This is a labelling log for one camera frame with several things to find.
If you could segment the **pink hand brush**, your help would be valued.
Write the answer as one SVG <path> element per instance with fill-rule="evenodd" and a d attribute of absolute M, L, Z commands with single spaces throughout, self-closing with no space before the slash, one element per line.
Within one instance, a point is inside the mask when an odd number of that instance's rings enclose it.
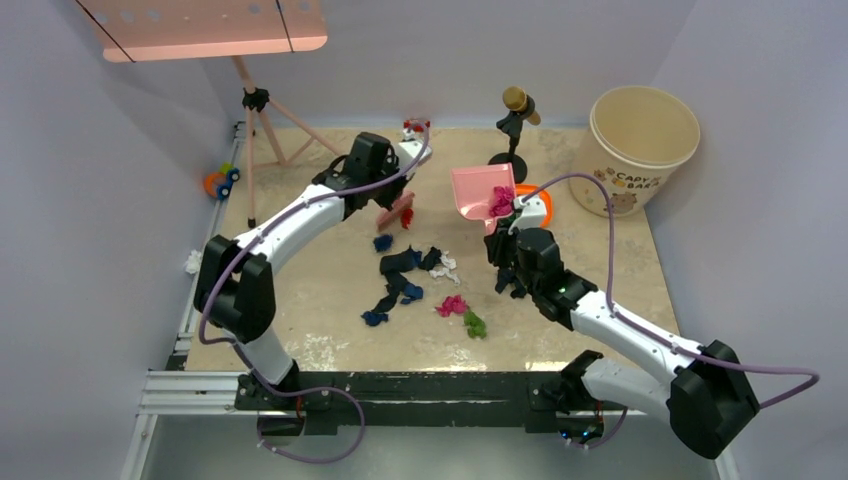
<path fill-rule="evenodd" d="M 415 193 L 405 191 L 393 203 L 393 205 L 384 209 L 377 217 L 375 225 L 377 232 L 383 232 L 388 229 L 394 222 L 400 220 L 403 214 L 412 208 L 415 199 Z"/>

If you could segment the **pink plastic dustpan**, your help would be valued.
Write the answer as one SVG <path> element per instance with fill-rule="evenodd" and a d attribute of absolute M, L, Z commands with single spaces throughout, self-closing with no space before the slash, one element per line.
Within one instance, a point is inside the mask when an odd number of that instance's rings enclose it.
<path fill-rule="evenodd" d="M 509 164 L 460 167 L 451 170 L 455 205 L 460 215 L 469 221 L 483 223 L 484 234 L 492 234 L 500 218 L 493 218 L 489 208 L 495 186 L 509 186 L 515 191 L 512 168 Z"/>

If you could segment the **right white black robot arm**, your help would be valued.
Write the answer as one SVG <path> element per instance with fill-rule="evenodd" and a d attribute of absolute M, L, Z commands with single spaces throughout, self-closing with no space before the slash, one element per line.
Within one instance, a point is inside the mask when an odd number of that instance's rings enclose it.
<path fill-rule="evenodd" d="M 547 320 L 605 344 L 633 362 L 626 367 L 585 351 L 561 372 L 550 394 L 560 407 L 611 401 L 667 424 L 690 451 L 717 458 L 760 413 L 736 352 L 715 340 L 687 340 L 610 305 L 606 292 L 567 269 L 554 235 L 498 221 L 483 238 L 500 283 L 515 281 Z"/>

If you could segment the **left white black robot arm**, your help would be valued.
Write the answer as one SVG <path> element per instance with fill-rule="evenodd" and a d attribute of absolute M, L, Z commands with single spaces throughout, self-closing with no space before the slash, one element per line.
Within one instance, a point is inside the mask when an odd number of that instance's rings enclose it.
<path fill-rule="evenodd" d="M 312 240 L 369 203 L 392 207 L 431 154 L 429 137 L 412 130 L 397 144 L 362 132 L 347 154 L 269 220 L 234 239 L 216 235 L 206 243 L 193 300 L 201 315 L 198 338 L 230 345 L 272 408 L 289 407 L 302 392 L 297 362 L 272 328 L 276 275 Z"/>

